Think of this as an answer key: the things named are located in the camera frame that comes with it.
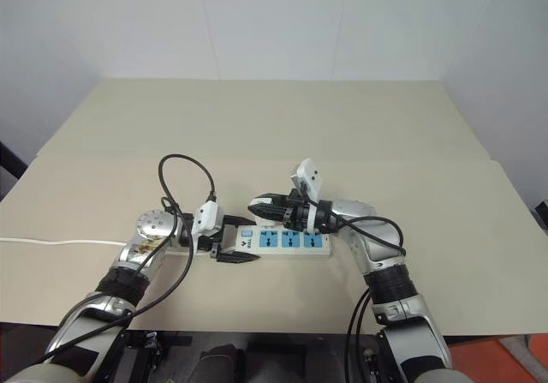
white wall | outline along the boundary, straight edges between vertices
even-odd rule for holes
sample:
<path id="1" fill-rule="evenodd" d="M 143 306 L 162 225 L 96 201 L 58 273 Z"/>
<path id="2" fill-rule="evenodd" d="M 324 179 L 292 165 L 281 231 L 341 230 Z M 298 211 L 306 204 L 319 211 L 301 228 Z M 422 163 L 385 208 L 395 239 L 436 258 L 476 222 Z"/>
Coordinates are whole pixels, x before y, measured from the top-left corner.
<path id="1" fill-rule="evenodd" d="M 442 78 L 493 157 L 535 202 L 548 197 L 547 170 L 534 165 L 545 160 L 545 137 L 529 137 L 525 127 L 539 128 L 532 117 L 542 120 L 545 95 L 528 79 L 540 81 L 543 68 L 522 67 L 521 94 L 512 93 L 521 111 L 501 108 L 497 93 L 485 99 L 475 86 L 483 81 L 508 93 L 498 80 L 500 63 L 492 64 L 498 53 L 523 62 L 529 50 L 544 52 L 531 49 L 525 32 L 507 33 L 505 25 L 524 29 L 524 14 L 534 27 L 545 23 L 543 0 L 522 1 L 527 7 L 521 0 L 0 0 L 0 139 L 30 162 L 102 77 Z M 512 13 L 500 12 L 496 2 Z M 481 43 L 498 33 L 513 36 L 496 42 L 498 49 Z M 498 138 L 515 122 L 524 126 L 521 137 Z M 534 154 L 524 161 L 525 152 Z M 514 173 L 516 162 L 527 168 Z M 535 167 L 543 174 L 534 175 Z M 530 187 L 536 189 L 529 193 Z"/>

